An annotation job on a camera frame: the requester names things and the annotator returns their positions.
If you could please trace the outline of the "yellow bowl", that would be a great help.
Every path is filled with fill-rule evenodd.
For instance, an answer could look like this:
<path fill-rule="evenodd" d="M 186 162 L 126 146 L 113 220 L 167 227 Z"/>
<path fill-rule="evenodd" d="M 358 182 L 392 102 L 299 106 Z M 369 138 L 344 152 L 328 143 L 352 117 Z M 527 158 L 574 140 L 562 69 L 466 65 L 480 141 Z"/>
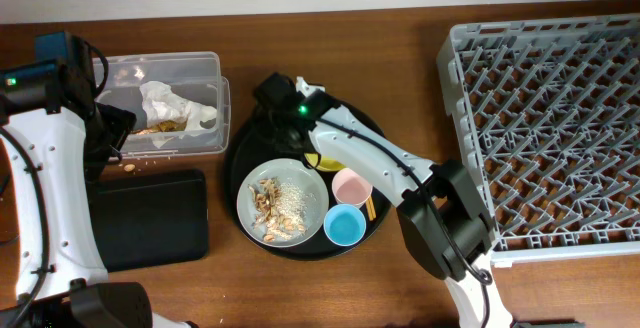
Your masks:
<path fill-rule="evenodd" d="M 307 163 L 318 171 L 337 172 L 345 168 L 342 163 L 317 153 L 305 153 L 304 157 Z"/>

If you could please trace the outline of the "gold snack wrapper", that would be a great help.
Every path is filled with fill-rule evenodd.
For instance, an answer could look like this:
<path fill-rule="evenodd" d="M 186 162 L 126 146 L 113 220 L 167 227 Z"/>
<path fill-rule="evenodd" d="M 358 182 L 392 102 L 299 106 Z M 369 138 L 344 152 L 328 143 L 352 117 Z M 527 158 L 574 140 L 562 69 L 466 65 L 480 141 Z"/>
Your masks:
<path fill-rule="evenodd" d="M 148 135 L 154 133 L 166 133 L 166 132 L 177 132 L 184 131 L 186 128 L 187 122 L 176 122 L 172 120 L 163 121 L 151 127 L 145 129 L 139 129 L 132 131 L 132 135 Z"/>

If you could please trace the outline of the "pink cup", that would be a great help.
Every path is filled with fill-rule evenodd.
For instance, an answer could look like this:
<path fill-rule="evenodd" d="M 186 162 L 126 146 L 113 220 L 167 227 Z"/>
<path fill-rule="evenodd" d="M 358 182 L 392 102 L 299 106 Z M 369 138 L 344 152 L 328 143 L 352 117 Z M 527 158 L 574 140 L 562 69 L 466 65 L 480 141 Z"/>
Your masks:
<path fill-rule="evenodd" d="M 331 188 L 337 203 L 357 208 L 365 204 L 373 191 L 373 186 L 367 180 L 349 168 L 335 174 Z"/>

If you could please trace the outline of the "blue cup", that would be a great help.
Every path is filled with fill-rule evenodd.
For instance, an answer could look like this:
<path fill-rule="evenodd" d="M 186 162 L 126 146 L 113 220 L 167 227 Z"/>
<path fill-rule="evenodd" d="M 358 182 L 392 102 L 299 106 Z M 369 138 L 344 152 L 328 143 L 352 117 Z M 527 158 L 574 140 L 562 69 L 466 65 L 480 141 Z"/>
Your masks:
<path fill-rule="evenodd" d="M 324 218 L 324 232 L 335 245 L 349 247 L 360 242 L 366 232 L 367 220 L 359 208 L 338 204 Z"/>

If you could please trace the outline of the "wooden chopstick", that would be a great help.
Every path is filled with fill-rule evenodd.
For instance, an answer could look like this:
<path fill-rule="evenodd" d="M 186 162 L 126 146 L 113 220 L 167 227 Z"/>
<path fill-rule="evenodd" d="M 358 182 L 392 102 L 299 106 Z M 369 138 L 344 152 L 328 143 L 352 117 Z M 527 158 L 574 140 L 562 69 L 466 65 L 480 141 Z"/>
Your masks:
<path fill-rule="evenodd" d="M 368 219 L 373 221 L 376 218 L 375 209 L 373 207 L 372 199 L 368 198 L 365 202 Z"/>
<path fill-rule="evenodd" d="M 371 197 L 369 197 L 368 200 L 366 201 L 366 206 L 367 206 L 369 220 L 374 221 L 377 215 L 376 215 L 375 206 Z"/>

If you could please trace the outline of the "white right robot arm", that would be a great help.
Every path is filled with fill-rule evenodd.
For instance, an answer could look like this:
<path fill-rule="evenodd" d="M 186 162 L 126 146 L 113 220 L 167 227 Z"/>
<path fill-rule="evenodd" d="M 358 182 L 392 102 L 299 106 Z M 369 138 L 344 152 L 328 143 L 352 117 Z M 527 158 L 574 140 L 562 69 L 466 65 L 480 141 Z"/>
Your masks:
<path fill-rule="evenodd" d="M 277 144 L 337 160 L 395 206 L 406 249 L 445 282 L 460 326 L 513 326 L 491 273 L 495 222 L 461 162 L 434 163 L 406 152 L 303 78 L 274 73 L 254 97 Z"/>

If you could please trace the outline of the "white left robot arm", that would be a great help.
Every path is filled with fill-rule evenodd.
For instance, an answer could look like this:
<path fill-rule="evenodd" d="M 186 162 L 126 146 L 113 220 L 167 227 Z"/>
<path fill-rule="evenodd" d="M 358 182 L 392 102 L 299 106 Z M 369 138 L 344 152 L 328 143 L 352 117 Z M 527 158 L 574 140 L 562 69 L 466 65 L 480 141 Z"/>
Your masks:
<path fill-rule="evenodd" d="M 134 113 L 97 102 L 103 54 L 69 32 L 35 40 L 36 60 L 1 73 L 1 140 L 19 228 L 17 303 L 4 327 L 172 327 L 139 283 L 112 283 L 92 229 L 87 183 L 110 163 Z"/>

